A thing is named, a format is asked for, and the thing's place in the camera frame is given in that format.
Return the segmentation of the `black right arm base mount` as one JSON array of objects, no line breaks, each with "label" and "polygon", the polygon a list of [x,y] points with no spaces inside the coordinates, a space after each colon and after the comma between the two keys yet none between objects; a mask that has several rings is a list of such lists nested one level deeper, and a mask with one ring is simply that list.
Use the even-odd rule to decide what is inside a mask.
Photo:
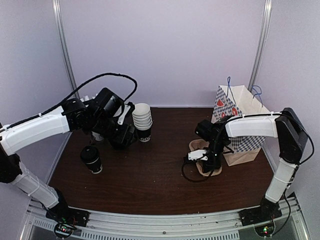
[{"label": "black right arm base mount", "polygon": [[239,217],[242,226],[255,225],[267,221],[271,221],[273,218],[281,217],[282,211],[279,204],[262,205],[260,204],[254,208],[246,208],[239,211]]}]

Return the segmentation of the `paper cups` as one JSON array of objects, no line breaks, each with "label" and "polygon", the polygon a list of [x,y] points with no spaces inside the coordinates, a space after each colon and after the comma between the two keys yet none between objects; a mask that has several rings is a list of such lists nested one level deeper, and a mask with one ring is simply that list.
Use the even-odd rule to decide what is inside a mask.
[{"label": "paper cups", "polygon": [[151,107],[146,103],[137,103],[132,112],[133,123],[140,142],[146,143],[151,139],[153,119]]}]

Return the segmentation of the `blue checkered paper bag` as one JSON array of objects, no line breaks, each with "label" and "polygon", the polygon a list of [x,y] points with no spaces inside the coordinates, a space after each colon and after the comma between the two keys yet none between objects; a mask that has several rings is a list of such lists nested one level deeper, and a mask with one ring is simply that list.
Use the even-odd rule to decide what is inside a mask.
[{"label": "blue checkered paper bag", "polygon": [[228,166],[253,161],[266,139],[256,134],[257,122],[270,111],[263,104],[262,89],[255,85],[253,91],[250,92],[244,85],[231,86],[231,77],[227,78],[227,85],[218,86],[211,122],[231,116],[226,125],[230,143],[223,153]]}]

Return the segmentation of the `cardboard cup carrier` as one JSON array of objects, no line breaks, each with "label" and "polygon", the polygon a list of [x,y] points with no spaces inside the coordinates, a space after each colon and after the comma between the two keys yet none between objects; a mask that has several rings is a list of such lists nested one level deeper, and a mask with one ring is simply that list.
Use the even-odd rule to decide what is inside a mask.
[{"label": "cardboard cup carrier", "polygon": [[[189,149],[191,152],[196,151],[196,150],[203,150],[204,148],[207,148],[208,146],[209,146],[209,142],[204,141],[203,139],[195,139],[189,143]],[[222,172],[222,165],[219,161],[216,162],[215,167],[214,167],[214,171],[211,174],[210,174],[210,172],[211,172],[210,170],[207,172],[204,171],[203,163],[206,163],[206,161],[197,160],[197,162],[196,162],[197,170],[203,177],[217,176]]]}]

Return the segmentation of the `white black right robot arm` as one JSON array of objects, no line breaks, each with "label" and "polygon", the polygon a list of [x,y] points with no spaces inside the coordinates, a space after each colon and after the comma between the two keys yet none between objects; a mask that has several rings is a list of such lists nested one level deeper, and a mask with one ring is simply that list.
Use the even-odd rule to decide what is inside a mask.
[{"label": "white black right robot arm", "polygon": [[309,160],[304,150],[307,143],[312,141],[290,107],[280,112],[226,115],[214,123],[203,120],[197,124],[195,133],[208,142],[208,146],[190,151],[186,158],[202,162],[203,170],[209,174],[217,168],[218,159],[231,139],[264,137],[267,139],[263,145],[265,153],[274,157],[275,153],[266,148],[273,146],[278,150],[274,175],[256,210],[256,216],[261,221],[268,220],[276,212],[280,199],[293,183],[300,165]]}]

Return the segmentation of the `black plastic cup lid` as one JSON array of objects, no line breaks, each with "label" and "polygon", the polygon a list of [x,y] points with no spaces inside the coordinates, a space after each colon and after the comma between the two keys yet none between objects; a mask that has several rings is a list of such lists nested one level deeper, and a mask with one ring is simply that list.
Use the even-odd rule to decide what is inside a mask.
[{"label": "black plastic cup lid", "polygon": [[95,163],[99,157],[99,150],[92,145],[85,146],[80,153],[80,159],[86,165]]}]

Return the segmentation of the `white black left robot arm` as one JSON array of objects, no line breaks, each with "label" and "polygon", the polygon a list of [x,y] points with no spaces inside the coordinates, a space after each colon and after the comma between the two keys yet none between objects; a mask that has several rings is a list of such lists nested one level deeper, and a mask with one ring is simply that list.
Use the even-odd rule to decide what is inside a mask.
[{"label": "white black left robot arm", "polygon": [[67,98],[47,113],[40,113],[23,123],[4,125],[0,129],[0,181],[11,184],[37,199],[61,222],[72,218],[63,194],[45,184],[21,162],[17,151],[43,139],[83,130],[108,139],[117,148],[137,140],[134,126],[124,123],[135,110],[108,88],[95,98],[83,101]]}]

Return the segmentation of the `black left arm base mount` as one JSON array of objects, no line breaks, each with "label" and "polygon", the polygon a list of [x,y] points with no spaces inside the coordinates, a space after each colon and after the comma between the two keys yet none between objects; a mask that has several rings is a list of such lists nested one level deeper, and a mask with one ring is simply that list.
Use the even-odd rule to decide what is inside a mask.
[{"label": "black left arm base mount", "polygon": [[57,223],[71,226],[86,227],[90,213],[86,210],[80,210],[69,207],[66,203],[58,203],[52,208],[45,207],[46,217],[55,220]]}]

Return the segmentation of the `black white paper cup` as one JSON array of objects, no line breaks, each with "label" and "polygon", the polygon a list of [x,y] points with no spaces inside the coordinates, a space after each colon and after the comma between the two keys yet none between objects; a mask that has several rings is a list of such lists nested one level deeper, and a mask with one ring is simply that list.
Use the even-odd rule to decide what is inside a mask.
[{"label": "black white paper cup", "polygon": [[91,162],[85,162],[84,164],[92,174],[99,174],[103,170],[103,165],[99,157]]}]

